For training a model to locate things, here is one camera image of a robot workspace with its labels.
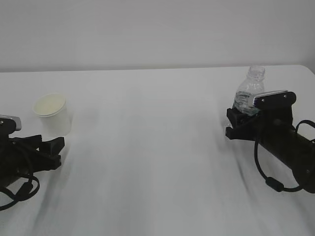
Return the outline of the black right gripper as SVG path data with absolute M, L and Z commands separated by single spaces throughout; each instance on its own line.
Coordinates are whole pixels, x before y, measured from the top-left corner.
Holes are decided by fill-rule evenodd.
M 291 106 L 261 110 L 253 116 L 228 108 L 226 116 L 232 125 L 225 128 L 225 136 L 230 140 L 254 141 L 255 147 L 264 148 L 295 147 Z

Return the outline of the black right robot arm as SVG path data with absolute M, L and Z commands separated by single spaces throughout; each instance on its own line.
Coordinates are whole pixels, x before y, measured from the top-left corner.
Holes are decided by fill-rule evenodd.
M 261 110 L 253 116 L 228 108 L 226 116 L 231 123 L 225 129 L 226 137 L 254 142 L 254 162 L 269 187 L 277 192 L 315 192 L 315 142 L 300 135 L 299 127 L 292 125 L 291 107 Z M 298 183 L 296 187 L 285 187 L 263 172 L 258 160 L 259 146 L 291 169 Z

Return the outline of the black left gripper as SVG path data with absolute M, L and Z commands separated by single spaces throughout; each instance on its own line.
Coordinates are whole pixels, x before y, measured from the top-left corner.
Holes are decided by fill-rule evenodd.
M 64 137 L 42 141 L 41 135 L 24 138 L 0 137 L 0 180 L 15 182 L 19 178 L 33 177 L 34 172 L 56 170 L 61 166 Z M 31 157 L 38 148 L 37 156 Z

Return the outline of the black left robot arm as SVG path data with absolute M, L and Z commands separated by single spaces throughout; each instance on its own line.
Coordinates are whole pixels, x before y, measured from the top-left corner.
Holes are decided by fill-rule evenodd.
M 61 166 L 60 152 L 65 146 L 64 138 L 43 141 L 41 135 L 9 138 L 0 143 L 0 185 L 8 187 L 29 172 L 55 170 Z

